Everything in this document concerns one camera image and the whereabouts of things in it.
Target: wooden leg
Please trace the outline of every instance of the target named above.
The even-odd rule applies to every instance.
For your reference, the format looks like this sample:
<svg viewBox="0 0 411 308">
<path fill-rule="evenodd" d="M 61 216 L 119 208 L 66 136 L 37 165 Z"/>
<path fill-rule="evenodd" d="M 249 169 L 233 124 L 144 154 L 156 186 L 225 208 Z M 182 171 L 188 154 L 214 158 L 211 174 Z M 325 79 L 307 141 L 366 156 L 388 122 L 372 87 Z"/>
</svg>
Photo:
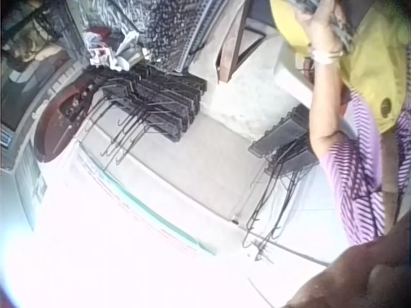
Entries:
<svg viewBox="0 0 411 308">
<path fill-rule="evenodd" d="M 222 82 L 229 82 L 233 72 L 237 68 L 238 53 L 240 51 L 241 39 L 243 38 L 249 7 L 250 0 L 245 0 L 243 8 L 237 13 L 228 35 L 224 40 L 219 72 L 219 79 Z"/>
</svg>

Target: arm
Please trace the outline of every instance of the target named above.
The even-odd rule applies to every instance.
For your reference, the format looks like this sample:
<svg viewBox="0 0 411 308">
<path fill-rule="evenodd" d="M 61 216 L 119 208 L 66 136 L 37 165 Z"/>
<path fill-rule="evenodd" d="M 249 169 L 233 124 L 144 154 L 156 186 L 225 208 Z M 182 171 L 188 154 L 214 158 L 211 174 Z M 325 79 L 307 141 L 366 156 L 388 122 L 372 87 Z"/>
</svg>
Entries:
<svg viewBox="0 0 411 308">
<path fill-rule="evenodd" d="M 341 105 L 340 70 L 338 64 L 315 64 L 313 103 L 310 110 L 310 141 L 314 153 L 321 157 L 338 142 Z"/>
</svg>

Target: black metal rack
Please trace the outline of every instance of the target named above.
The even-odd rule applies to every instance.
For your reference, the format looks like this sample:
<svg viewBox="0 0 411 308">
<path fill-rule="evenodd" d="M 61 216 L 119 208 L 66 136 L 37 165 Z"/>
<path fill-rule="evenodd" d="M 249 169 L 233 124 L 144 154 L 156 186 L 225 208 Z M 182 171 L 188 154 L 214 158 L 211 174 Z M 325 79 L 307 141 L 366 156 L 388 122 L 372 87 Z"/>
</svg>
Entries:
<svg viewBox="0 0 411 308">
<path fill-rule="evenodd" d="M 258 254 L 256 256 L 256 261 L 261 259 L 267 244 L 278 238 L 276 235 L 277 231 L 280 229 L 281 220 L 286 209 L 290 206 L 290 200 L 295 193 L 298 183 L 307 175 L 311 168 L 318 163 L 310 146 L 308 131 L 307 129 L 304 129 L 304 126 L 307 124 L 307 110 L 305 110 L 305 107 L 297 107 L 288 114 L 287 118 L 282 119 L 278 125 L 275 125 L 272 130 L 266 133 L 261 139 L 263 142 L 260 142 L 257 145 L 255 142 L 252 145 L 252 147 L 254 147 L 253 152 L 257 152 L 259 156 L 265 155 L 268 162 L 265 173 L 270 176 L 266 189 L 246 224 L 247 233 L 243 240 L 244 248 L 247 248 L 252 244 L 257 245 Z M 289 179 L 287 185 L 284 185 L 282 181 L 283 178 Z M 247 246 L 246 243 L 249 241 L 248 238 L 250 234 L 253 234 L 255 224 L 259 221 L 259 215 L 268 199 L 272 196 L 274 189 L 278 185 L 278 181 L 280 181 L 286 189 L 286 196 L 284 197 L 278 218 L 262 240 L 255 241 Z"/>
<path fill-rule="evenodd" d="M 97 118 L 86 132 L 113 107 L 127 113 L 126 119 L 117 123 L 118 133 L 101 153 L 113 159 L 113 153 L 124 149 L 116 164 L 146 133 L 159 133 L 179 142 L 198 114 L 206 88 L 206 82 L 197 77 L 166 75 L 145 63 L 135 65 L 129 72 L 90 67 L 85 73 L 103 91 L 103 97 L 90 110 L 90 118 L 95 114 Z"/>
</svg>

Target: woman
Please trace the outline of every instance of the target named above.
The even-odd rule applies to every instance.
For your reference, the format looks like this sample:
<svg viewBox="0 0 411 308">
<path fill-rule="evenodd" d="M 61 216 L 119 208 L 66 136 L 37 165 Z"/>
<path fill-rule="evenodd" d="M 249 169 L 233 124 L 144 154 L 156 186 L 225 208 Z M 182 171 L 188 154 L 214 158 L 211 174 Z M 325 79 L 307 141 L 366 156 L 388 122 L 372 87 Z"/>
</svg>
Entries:
<svg viewBox="0 0 411 308">
<path fill-rule="evenodd" d="M 400 307 L 393 300 L 411 294 L 409 268 L 398 267 L 410 262 L 409 218 L 392 226 L 410 175 L 410 78 L 392 129 L 380 135 L 369 107 L 352 91 L 349 104 L 358 138 L 352 140 L 340 132 L 342 82 L 338 60 L 342 45 L 329 25 L 332 13 L 344 19 L 334 0 L 322 0 L 314 15 L 295 15 L 311 42 L 315 61 L 311 145 L 329 178 L 353 247 L 303 286 L 289 307 Z M 404 279 L 399 288 L 395 286 L 398 279 Z M 403 294 L 406 282 L 408 289 Z"/>
</svg>

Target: skin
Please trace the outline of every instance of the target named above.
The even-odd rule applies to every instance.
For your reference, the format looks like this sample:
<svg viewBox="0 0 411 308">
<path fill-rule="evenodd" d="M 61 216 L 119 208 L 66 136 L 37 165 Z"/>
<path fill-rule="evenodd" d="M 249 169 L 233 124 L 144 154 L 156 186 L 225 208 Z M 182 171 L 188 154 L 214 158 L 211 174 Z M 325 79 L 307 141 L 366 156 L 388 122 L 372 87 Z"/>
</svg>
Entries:
<svg viewBox="0 0 411 308">
<path fill-rule="evenodd" d="M 409 302 L 410 218 L 408 213 L 384 237 L 347 249 L 303 285 L 287 307 L 373 307 L 376 302 L 390 303 L 377 307 L 402 307 L 396 301 Z"/>
<path fill-rule="evenodd" d="M 333 12 L 344 20 L 334 0 L 322 0 L 314 15 L 295 13 L 316 50 L 331 53 L 342 48 L 329 26 Z M 341 90 L 338 64 L 316 63 L 310 141 L 318 157 L 344 138 L 339 127 Z M 346 250 L 330 267 L 308 281 L 287 307 L 401 307 L 396 301 L 404 300 L 404 294 L 411 294 L 407 266 L 410 262 L 409 217 L 408 213 L 385 237 Z"/>
</svg>

